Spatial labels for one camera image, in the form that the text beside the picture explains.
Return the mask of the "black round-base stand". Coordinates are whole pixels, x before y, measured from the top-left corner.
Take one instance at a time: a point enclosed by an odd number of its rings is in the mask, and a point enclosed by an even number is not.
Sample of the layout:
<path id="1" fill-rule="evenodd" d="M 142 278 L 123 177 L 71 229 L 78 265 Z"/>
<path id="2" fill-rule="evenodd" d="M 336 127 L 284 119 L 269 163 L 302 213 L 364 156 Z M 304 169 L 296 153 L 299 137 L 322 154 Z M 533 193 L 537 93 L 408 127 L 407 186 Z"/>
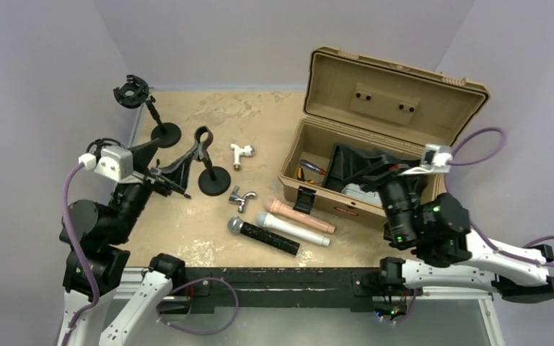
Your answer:
<path id="1" fill-rule="evenodd" d="M 181 129 L 174 123 L 164 123 L 155 107 L 156 99 L 150 92 L 147 82 L 133 74 L 126 76 L 126 82 L 113 89 L 116 102 L 124 108 L 136 109 L 144 105 L 149 111 L 156 126 L 151 132 L 151 139 L 157 141 L 160 148 L 169 148 L 181 139 Z"/>
<path id="2" fill-rule="evenodd" d="M 202 162 L 205 169 L 198 177 L 198 186 L 204 195 L 211 197 L 225 193 L 231 184 L 231 177 L 223 167 L 214 166 L 208 154 L 214 135 L 207 126 L 201 126 L 194 133 L 193 159 Z"/>

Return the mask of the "white plastic faucet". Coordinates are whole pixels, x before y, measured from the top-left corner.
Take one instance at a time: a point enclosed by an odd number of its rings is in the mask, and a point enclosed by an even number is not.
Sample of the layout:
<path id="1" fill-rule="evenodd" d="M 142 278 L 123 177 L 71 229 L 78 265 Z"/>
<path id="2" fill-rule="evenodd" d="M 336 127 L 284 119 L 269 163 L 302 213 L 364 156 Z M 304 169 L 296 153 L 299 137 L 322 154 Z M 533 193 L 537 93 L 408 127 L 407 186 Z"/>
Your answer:
<path id="1" fill-rule="evenodd" d="M 232 143 L 229 147 L 233 153 L 233 168 L 236 172 L 239 172 L 242 168 L 242 157 L 252 157 L 255 155 L 255 148 L 252 145 L 241 147 L 235 143 Z"/>

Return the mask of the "pink rose-gold microphone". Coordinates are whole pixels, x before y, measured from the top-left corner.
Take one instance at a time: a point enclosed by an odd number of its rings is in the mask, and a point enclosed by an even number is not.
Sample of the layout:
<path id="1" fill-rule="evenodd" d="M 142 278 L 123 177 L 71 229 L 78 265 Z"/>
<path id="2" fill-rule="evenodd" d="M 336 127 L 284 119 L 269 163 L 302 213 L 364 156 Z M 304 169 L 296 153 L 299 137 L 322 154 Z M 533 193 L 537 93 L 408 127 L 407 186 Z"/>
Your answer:
<path id="1" fill-rule="evenodd" d="M 281 202 L 278 198 L 267 198 L 263 203 L 264 208 L 270 212 L 285 216 L 305 226 L 321 231 L 326 234 L 333 234 L 335 232 L 335 226 L 327 221 L 321 220 L 306 213 L 294 210 L 291 206 Z"/>

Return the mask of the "black speckled microphone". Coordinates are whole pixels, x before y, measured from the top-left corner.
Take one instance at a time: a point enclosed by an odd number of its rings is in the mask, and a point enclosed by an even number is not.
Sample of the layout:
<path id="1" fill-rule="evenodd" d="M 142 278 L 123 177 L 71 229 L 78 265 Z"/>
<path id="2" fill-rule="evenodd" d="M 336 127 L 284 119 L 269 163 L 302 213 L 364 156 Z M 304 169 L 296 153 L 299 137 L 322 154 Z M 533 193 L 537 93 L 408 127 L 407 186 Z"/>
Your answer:
<path id="1" fill-rule="evenodd" d="M 262 227 L 243 221 L 240 217 L 232 217 L 227 222 L 227 228 L 235 234 L 242 234 L 264 243 L 287 254 L 297 256 L 300 243 L 273 233 Z"/>

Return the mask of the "white silver microphone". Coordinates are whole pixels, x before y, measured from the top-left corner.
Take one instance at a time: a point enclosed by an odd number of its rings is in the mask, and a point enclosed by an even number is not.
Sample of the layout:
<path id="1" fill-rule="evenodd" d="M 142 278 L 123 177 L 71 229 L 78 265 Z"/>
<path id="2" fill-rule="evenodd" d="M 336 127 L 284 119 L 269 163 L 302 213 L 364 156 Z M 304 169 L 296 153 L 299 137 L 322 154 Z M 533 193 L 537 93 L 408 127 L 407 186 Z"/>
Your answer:
<path id="1" fill-rule="evenodd" d="M 296 226 L 287 221 L 282 221 L 281 219 L 273 216 L 270 213 L 266 213 L 266 212 L 258 213 L 256 215 L 256 222 L 259 226 L 263 228 L 280 231 L 285 234 L 295 236 L 302 240 L 319 245 L 321 247 L 328 247 L 330 245 L 330 239 L 327 238 L 326 236 L 317 234 L 313 231 L 304 229 L 300 226 Z"/>

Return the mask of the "black tripod microphone stand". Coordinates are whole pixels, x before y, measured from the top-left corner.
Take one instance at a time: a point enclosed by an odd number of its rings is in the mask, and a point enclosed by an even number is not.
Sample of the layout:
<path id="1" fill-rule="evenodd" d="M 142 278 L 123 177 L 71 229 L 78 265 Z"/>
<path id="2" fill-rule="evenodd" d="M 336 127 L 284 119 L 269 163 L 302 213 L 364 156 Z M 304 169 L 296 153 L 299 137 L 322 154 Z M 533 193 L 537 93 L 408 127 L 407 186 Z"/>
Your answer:
<path id="1" fill-rule="evenodd" d="M 151 166 L 158 149 L 158 140 L 126 148 L 113 138 L 98 138 L 87 146 L 78 163 L 83 169 L 116 182 L 113 194 L 117 196 L 123 195 L 127 188 L 139 185 L 165 197 L 175 192 L 189 199 L 186 193 L 188 177 L 191 163 L 198 158 L 197 148 L 192 147 L 166 166 L 160 161 Z"/>

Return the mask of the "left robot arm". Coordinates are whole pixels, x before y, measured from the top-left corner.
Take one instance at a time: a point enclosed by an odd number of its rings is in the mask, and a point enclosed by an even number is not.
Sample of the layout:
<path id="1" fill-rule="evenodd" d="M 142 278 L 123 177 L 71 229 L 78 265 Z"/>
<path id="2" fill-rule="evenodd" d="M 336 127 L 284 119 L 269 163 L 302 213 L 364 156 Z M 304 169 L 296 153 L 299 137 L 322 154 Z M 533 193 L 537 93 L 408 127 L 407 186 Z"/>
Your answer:
<path id="1" fill-rule="evenodd" d="M 185 262 L 168 254 L 153 257 L 133 297 L 105 326 L 105 318 L 131 253 L 120 249 L 153 193 L 165 197 L 183 190 L 150 162 L 159 140 L 126 148 L 111 138 L 91 142 L 63 184 L 60 241 L 70 246 L 63 277 L 65 307 L 59 345 L 126 345 L 142 319 L 166 295 L 188 284 Z M 69 202 L 73 178 L 95 172 L 116 182 L 108 204 L 82 199 Z"/>

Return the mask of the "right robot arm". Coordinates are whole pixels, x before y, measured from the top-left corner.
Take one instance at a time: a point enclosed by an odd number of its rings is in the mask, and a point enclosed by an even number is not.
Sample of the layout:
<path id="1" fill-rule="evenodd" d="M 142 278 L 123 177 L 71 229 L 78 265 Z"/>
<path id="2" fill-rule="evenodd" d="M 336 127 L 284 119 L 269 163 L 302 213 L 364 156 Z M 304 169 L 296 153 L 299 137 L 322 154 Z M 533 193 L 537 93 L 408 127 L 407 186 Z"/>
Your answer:
<path id="1" fill-rule="evenodd" d="M 512 303 L 554 299 L 548 266 L 553 249 L 545 244 L 521 248 L 491 241 L 473 226 L 470 213 L 448 192 L 423 203 L 431 174 L 450 168 L 449 147 L 429 144 L 420 159 L 401 159 L 386 151 L 366 151 L 338 143 L 333 147 L 328 186 L 357 186 L 383 208 L 384 239 L 410 250 L 411 259 L 386 257 L 379 271 L 359 278 L 363 290 L 408 293 L 426 286 L 461 287 L 497 293 Z"/>

